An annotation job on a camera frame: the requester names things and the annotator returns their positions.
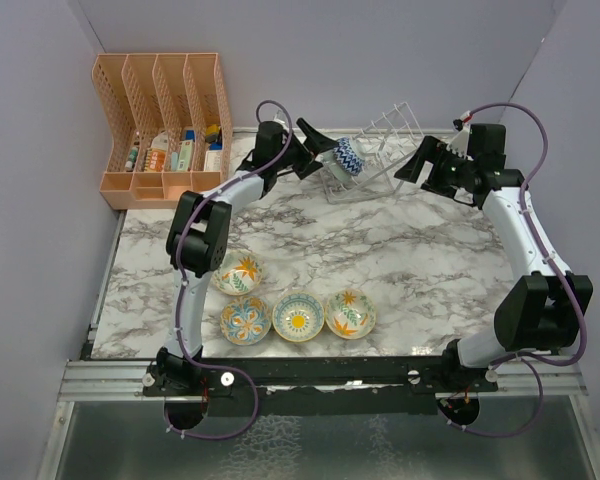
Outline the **teal green bowl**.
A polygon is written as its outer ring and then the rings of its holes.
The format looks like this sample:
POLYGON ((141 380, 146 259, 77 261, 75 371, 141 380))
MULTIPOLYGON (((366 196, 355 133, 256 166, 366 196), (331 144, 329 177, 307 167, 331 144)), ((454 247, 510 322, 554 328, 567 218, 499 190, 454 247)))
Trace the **teal green bowl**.
POLYGON ((331 172, 333 177, 343 186, 348 187, 352 184, 352 176, 349 172, 343 169, 343 167, 335 159, 327 159, 324 162, 327 169, 331 172))

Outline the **white bowl orange leaves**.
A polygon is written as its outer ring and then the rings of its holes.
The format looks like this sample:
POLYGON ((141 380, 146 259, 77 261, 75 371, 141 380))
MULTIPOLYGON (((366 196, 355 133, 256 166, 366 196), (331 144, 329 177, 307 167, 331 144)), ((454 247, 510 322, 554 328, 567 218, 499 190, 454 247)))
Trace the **white bowl orange leaves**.
POLYGON ((370 297, 356 289, 332 294, 325 305, 325 323, 338 337, 358 340, 375 327, 377 310, 370 297))

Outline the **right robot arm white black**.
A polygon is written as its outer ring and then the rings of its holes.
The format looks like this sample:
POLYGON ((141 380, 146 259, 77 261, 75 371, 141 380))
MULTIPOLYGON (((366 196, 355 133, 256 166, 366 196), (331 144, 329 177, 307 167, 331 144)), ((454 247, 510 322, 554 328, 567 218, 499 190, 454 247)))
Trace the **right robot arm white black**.
POLYGON ((395 174, 452 199, 464 190, 492 223, 515 284, 496 309, 492 326, 451 344, 455 357, 439 367, 441 383, 461 391, 485 368, 519 354, 558 353, 585 338, 581 323, 593 294, 586 275, 560 258, 533 211, 524 176, 505 166, 506 129, 499 124, 458 122, 450 142, 427 135, 395 174))

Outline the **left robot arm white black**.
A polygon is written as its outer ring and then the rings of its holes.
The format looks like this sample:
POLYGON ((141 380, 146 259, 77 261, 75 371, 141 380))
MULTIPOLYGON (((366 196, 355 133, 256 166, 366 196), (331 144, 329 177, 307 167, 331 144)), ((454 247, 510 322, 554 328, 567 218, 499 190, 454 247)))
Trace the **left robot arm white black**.
POLYGON ((178 201, 166 243, 175 274, 172 326, 156 364, 171 364, 166 382, 179 394, 190 394, 200 385, 206 295, 227 251, 232 216, 266 196, 282 174, 304 179, 315 173, 323 167, 317 157, 338 146, 304 119, 297 125, 303 141, 277 121, 260 123, 254 148, 227 181, 204 193, 187 191, 178 201))

